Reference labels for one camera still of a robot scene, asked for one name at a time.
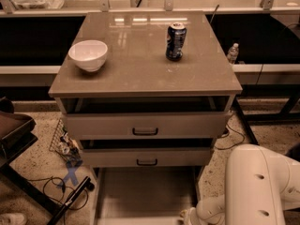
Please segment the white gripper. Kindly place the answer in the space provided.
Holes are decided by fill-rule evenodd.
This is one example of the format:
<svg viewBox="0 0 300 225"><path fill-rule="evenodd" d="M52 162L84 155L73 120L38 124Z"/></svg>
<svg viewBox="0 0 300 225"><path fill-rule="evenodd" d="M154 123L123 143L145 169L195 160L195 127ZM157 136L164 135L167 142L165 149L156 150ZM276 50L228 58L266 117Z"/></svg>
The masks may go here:
<svg viewBox="0 0 300 225"><path fill-rule="evenodd" d="M195 207L191 207L187 210L182 210L179 213L179 216L183 218L184 225L201 225Z"/></svg>

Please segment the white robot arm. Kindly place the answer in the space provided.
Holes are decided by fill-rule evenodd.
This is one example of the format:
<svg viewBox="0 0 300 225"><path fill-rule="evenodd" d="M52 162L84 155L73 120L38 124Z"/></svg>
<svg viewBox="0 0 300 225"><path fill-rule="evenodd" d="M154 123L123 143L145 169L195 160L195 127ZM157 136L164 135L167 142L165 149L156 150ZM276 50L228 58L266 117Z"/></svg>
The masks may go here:
<svg viewBox="0 0 300 225"><path fill-rule="evenodd" d="M300 205L300 146L281 155L243 144L232 150L225 193L181 212L184 225L286 225L283 212Z"/></svg>

